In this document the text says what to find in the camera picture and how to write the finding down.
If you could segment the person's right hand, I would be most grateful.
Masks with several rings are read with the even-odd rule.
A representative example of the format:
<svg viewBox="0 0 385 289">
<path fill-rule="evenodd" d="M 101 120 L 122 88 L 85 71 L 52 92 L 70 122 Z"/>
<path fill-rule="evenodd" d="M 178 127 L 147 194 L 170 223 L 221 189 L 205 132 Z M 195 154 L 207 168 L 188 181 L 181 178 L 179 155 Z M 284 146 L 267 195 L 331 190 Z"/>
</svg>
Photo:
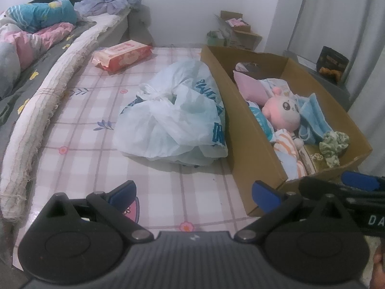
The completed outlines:
<svg viewBox="0 0 385 289">
<path fill-rule="evenodd" d="M 383 270 L 382 246 L 378 246 L 373 256 L 373 271 L 371 275 L 370 289 L 385 289 L 385 273 Z"/>
</svg>

